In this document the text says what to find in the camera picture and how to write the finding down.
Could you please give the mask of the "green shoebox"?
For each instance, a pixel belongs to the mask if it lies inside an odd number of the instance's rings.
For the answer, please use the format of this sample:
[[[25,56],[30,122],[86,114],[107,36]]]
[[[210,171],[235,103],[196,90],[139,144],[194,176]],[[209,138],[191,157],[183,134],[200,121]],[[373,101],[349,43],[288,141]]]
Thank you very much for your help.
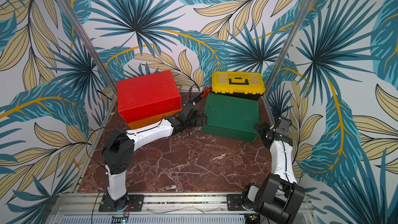
[[[258,132],[259,103],[254,100],[211,93],[204,107],[207,117],[202,132],[224,138],[254,142]]]

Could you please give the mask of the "red shoebox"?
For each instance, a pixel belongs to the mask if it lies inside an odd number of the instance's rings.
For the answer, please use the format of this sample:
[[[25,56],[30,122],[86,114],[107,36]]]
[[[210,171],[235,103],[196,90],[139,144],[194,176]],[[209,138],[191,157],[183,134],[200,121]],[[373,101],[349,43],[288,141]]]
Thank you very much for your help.
[[[171,71],[117,82],[118,112],[133,123],[181,110],[181,95]]]

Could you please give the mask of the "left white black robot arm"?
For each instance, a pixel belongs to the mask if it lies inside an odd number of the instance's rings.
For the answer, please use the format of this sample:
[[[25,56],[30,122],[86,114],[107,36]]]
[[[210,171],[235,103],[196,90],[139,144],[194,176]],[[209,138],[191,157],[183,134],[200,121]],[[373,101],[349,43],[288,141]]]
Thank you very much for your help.
[[[127,196],[126,171],[132,162],[133,153],[139,148],[206,124],[206,115],[200,113],[197,107],[189,102],[180,112],[162,117],[154,124],[127,131],[115,129],[102,151],[108,176],[107,195],[114,202]]]

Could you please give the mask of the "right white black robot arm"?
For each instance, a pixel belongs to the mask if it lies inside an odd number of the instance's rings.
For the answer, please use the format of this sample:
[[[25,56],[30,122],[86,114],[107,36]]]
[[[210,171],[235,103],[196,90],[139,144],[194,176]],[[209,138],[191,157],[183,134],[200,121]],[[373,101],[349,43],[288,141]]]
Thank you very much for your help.
[[[280,117],[273,126],[255,124],[260,140],[272,157],[271,172],[261,187],[246,186],[243,207],[277,224],[292,224],[305,198],[293,172],[293,141],[288,137],[291,120]]]

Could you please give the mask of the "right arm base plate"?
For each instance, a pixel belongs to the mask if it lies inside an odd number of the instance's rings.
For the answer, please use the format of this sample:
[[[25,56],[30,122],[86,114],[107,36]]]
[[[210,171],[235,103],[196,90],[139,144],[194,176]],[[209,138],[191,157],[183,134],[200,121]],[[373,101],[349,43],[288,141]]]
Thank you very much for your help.
[[[259,194],[227,194],[228,211],[250,211],[257,212],[265,203],[271,203],[270,197],[261,200]]]

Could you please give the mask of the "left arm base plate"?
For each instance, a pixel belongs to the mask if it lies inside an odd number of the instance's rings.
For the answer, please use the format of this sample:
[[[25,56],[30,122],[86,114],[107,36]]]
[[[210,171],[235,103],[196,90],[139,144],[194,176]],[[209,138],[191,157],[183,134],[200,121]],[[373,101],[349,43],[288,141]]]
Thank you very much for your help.
[[[144,195],[124,195],[113,200],[107,193],[100,202],[99,212],[140,212],[144,203]]]

